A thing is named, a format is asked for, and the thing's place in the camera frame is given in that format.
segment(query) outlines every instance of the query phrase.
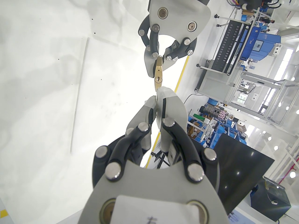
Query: white floor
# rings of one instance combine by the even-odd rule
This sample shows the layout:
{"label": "white floor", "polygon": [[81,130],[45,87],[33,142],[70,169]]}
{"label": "white floor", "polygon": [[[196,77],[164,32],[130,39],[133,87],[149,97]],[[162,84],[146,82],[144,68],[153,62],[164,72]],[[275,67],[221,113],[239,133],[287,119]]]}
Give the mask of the white floor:
{"label": "white floor", "polygon": [[[212,16],[228,16],[231,7],[219,1],[209,4]],[[54,224],[83,208],[95,149],[123,135],[154,94],[137,34],[147,4],[0,0],[0,198],[14,223]],[[215,48],[216,21],[201,33],[189,74],[198,75],[196,63]],[[173,42],[159,40],[161,51]],[[163,73],[165,86],[175,88],[184,63]],[[196,85],[188,77],[178,89],[182,100]]]}

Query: metal pin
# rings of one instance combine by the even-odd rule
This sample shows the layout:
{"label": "metal pin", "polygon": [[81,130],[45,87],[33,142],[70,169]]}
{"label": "metal pin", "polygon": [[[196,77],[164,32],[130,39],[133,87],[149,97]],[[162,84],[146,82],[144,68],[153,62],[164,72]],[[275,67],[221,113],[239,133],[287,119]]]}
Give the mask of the metal pin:
{"label": "metal pin", "polygon": [[144,30],[139,30],[139,32],[138,32],[138,34],[139,34],[139,36],[144,36]]}
{"label": "metal pin", "polygon": [[163,119],[163,123],[167,127],[172,127],[172,126],[174,126],[175,121],[173,118],[167,117],[167,118]]}
{"label": "metal pin", "polygon": [[211,148],[205,148],[204,154],[205,154],[205,157],[210,161],[215,161],[217,158],[217,154],[216,154],[215,150],[213,150]]}
{"label": "metal pin", "polygon": [[153,30],[153,32],[159,32],[159,31],[160,31],[160,27],[159,27],[159,25],[158,25],[158,24],[154,24],[154,25],[152,26],[152,30]]}
{"label": "metal pin", "polygon": [[121,174],[121,166],[113,161],[109,163],[105,169],[105,176],[107,179],[116,179]]}
{"label": "metal pin", "polygon": [[152,56],[153,56],[154,58],[157,58],[157,57],[158,57],[158,52],[154,52],[154,53],[152,53]]}
{"label": "metal pin", "polygon": [[95,156],[97,158],[103,158],[108,152],[108,148],[107,146],[101,146],[99,148],[97,148],[96,152],[95,152]]}
{"label": "metal pin", "polygon": [[189,45],[190,44],[190,39],[189,38],[186,38],[185,40],[184,40],[184,45]]}
{"label": "metal pin", "polygon": [[142,132],[146,132],[149,129],[149,125],[146,122],[141,122],[138,125],[138,129]]}
{"label": "metal pin", "polygon": [[187,168],[188,175],[194,181],[200,182],[203,180],[205,176],[205,172],[201,165],[197,163],[192,163]]}
{"label": "metal pin", "polygon": [[187,52],[187,55],[190,56],[190,55],[192,55],[192,54],[193,54],[193,50],[192,50],[192,49],[189,49],[188,52]]}

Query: blue bin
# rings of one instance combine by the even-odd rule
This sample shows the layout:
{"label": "blue bin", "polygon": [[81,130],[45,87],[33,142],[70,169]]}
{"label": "blue bin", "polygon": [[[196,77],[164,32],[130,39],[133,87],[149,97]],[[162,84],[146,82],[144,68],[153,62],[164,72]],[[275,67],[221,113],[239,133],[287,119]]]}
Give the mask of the blue bin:
{"label": "blue bin", "polygon": [[211,105],[213,105],[213,106],[216,106],[217,103],[218,103],[218,101],[215,100],[215,99],[209,98],[209,100],[207,101],[207,103],[209,103],[209,104],[211,104]]}

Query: ceiling light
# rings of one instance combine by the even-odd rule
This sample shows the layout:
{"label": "ceiling light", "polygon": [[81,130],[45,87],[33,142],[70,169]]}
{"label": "ceiling light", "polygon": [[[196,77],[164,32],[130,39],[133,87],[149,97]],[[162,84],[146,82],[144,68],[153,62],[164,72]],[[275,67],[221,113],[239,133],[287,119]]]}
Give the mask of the ceiling light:
{"label": "ceiling light", "polygon": [[295,177],[296,177],[296,173],[295,173],[295,172],[291,172],[291,173],[290,173],[290,177],[291,177],[291,178],[295,178]]}

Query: white label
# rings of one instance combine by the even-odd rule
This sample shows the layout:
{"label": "white label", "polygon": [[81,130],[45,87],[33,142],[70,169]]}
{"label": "white label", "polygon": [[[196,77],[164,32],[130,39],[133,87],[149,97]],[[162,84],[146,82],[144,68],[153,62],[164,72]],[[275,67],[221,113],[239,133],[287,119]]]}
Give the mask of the white label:
{"label": "white label", "polygon": [[111,224],[198,224],[196,206],[119,195]]}

